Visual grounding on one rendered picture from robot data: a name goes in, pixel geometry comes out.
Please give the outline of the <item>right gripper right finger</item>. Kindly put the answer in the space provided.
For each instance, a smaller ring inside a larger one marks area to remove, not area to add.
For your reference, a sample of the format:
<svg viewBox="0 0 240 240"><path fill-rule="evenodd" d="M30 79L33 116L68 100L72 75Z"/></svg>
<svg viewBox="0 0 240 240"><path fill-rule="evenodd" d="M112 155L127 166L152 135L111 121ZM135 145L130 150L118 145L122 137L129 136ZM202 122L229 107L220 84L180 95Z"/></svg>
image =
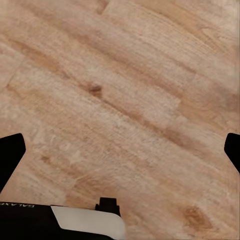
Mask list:
<svg viewBox="0 0 240 240"><path fill-rule="evenodd" d="M240 173L240 135L235 133L228 133L224 151Z"/></svg>

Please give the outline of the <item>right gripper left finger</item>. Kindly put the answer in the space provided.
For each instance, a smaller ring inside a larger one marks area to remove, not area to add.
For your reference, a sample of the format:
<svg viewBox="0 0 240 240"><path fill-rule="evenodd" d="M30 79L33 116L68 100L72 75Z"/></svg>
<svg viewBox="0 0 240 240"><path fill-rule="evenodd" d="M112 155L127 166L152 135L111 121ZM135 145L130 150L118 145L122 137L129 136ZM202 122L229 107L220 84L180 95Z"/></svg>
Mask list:
<svg viewBox="0 0 240 240"><path fill-rule="evenodd" d="M21 133L0 138L0 192L26 152Z"/></svg>

